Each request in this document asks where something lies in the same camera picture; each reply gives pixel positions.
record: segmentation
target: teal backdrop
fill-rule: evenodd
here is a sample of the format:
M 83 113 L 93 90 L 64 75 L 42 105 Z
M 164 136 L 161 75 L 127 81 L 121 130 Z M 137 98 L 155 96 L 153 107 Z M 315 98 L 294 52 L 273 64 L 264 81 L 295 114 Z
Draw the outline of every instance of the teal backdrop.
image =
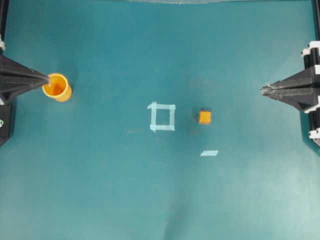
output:
M 10 0 L 4 55 L 66 75 L 73 95 L 17 98 L 0 239 L 318 239 L 306 118 L 260 95 L 314 39 L 310 1 Z M 175 104 L 175 131 L 150 130 L 152 102 Z

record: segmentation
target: teal mat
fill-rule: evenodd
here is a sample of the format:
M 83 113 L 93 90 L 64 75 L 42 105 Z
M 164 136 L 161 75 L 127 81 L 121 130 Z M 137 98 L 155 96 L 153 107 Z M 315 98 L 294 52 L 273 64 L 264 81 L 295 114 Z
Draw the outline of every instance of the teal mat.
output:
M 310 1 L 11 0 L 5 56 L 65 74 L 73 96 L 18 97 L 0 239 L 318 238 L 317 149 L 297 110 L 260 96 L 314 39 Z M 176 105 L 175 131 L 150 130 L 154 101 Z

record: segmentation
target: orange cube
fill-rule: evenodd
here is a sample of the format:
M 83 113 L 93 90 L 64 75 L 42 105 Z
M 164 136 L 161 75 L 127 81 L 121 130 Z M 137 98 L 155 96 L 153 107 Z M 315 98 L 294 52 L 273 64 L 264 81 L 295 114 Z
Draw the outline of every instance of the orange cube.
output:
M 211 112 L 210 111 L 200 111 L 199 124 L 210 124 L 210 123 L 211 123 Z

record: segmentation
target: yellow cup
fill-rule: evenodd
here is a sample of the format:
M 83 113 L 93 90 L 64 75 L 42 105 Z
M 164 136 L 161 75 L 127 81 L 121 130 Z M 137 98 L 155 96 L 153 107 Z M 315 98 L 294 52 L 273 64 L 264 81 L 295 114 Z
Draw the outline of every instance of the yellow cup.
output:
M 42 86 L 42 90 L 49 98 L 58 102 L 66 102 L 71 98 L 72 89 L 65 76 L 60 73 L 48 75 L 50 83 Z

